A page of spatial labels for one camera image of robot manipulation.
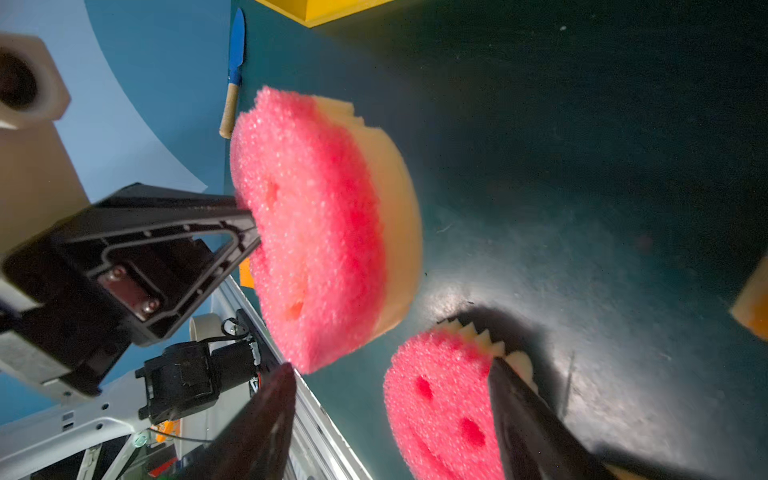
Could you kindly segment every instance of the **blue wall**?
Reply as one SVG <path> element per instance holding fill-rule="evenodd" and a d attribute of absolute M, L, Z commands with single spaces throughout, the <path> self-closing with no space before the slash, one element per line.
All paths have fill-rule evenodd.
<path fill-rule="evenodd" d="M 92 201 L 135 181 L 223 190 L 229 23 L 228 0 L 4 0 L 0 9 L 0 30 L 41 37 L 68 86 L 56 126 Z M 207 311 L 209 302 L 198 310 Z M 169 342 L 132 346 L 105 382 L 185 340 L 182 326 Z M 0 391 L 0 424 L 51 405 L 1 373 Z"/>

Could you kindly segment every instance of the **pink sponge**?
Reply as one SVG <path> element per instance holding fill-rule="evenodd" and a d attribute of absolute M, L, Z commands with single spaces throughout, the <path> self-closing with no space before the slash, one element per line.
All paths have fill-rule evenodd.
<path fill-rule="evenodd" d="M 294 366 L 313 372 L 404 317 L 417 286 L 411 270 L 421 264 L 421 223 L 410 177 L 383 131 L 365 127 L 351 104 L 264 88 L 237 120 L 230 165 L 238 201 L 261 234 L 250 258 L 261 309 Z M 398 233 L 404 206 L 391 196 L 403 191 L 409 228 Z M 404 241 L 413 266 L 392 251 Z M 404 270 L 406 290 L 393 304 Z"/>
<path fill-rule="evenodd" d="M 400 346 L 384 379 L 389 426 L 417 480 L 503 480 L 488 372 L 503 342 L 470 323 L 441 323 Z M 532 388 L 523 352 L 507 362 Z"/>

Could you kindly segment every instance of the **table surface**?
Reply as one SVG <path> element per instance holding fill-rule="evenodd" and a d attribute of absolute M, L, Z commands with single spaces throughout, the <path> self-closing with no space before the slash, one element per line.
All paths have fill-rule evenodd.
<path fill-rule="evenodd" d="M 264 84 L 352 101 L 419 197 L 408 318 L 307 378 L 374 478 L 410 478 L 389 359 L 451 316 L 528 351 L 601 458 L 768 478 L 768 343 L 727 312 L 768 246 L 766 12 L 667 3 L 397 0 L 309 30 L 233 2 L 240 109 Z"/>

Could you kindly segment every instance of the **orange object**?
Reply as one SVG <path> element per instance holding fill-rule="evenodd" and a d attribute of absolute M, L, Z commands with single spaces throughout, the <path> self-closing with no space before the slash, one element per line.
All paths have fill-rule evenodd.
<path fill-rule="evenodd" d="M 768 257 L 757 265 L 730 314 L 752 333 L 768 340 Z"/>
<path fill-rule="evenodd" d="M 240 264 L 240 286 L 253 288 L 253 276 L 250 274 L 250 258 Z"/>
<path fill-rule="evenodd" d="M 618 480 L 646 480 L 645 477 L 641 477 L 636 473 L 627 472 L 623 468 L 614 467 L 613 465 L 605 466 L 616 478 L 618 478 Z"/>
<path fill-rule="evenodd" d="M 154 431 L 157 432 L 155 437 L 155 440 L 157 440 L 157 443 L 163 443 L 169 438 L 163 435 L 164 433 L 170 433 L 171 435 L 178 435 L 179 421 L 167 420 L 165 422 L 162 422 L 160 425 L 156 425 L 154 427 Z"/>
<path fill-rule="evenodd" d="M 176 462 L 178 462 L 178 461 L 179 461 L 179 459 L 178 459 L 178 458 L 176 458 L 176 457 L 173 457 L 171 460 L 168 460 L 168 461 L 167 461 L 167 462 L 165 462 L 163 465 L 160 465 L 160 466 L 159 466 L 159 467 L 157 467 L 155 470 L 152 470 L 151 472 L 149 472 L 149 476 L 150 476 L 150 477 L 152 477 L 152 478 L 157 478 L 157 477 L 159 477 L 160 475 L 163 475 L 163 472 L 165 472 L 166 470 L 168 470 L 168 469 L 170 468 L 170 466 L 171 466 L 171 465 L 173 465 L 174 463 L 176 463 Z"/>

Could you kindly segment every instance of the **yellow box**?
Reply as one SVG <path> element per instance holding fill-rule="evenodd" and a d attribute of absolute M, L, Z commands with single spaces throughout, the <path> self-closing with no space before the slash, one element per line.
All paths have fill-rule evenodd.
<path fill-rule="evenodd" d="M 305 27 L 361 12 L 392 0 L 257 0 Z"/>

